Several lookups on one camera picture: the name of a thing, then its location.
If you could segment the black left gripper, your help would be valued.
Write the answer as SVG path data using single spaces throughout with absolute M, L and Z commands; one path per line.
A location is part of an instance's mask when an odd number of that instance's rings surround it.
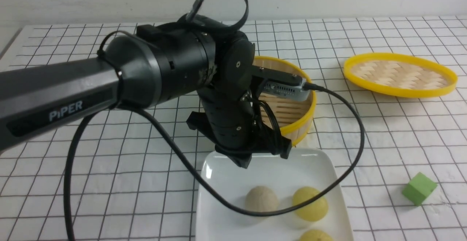
M 213 88 L 197 90 L 203 112 L 192 112 L 186 123 L 208 138 L 215 150 L 240 168 L 247 168 L 254 153 L 288 159 L 292 142 L 263 123 L 258 106 L 231 100 Z

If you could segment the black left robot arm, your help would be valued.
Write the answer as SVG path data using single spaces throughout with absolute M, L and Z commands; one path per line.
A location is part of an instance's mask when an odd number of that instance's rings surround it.
M 253 153 L 287 159 L 291 141 L 252 105 L 270 73 L 254 55 L 241 31 L 143 25 L 96 58 L 1 73 L 1 151 L 105 109 L 143 110 L 196 91 L 204 112 L 186 123 L 218 152 L 242 168 Z

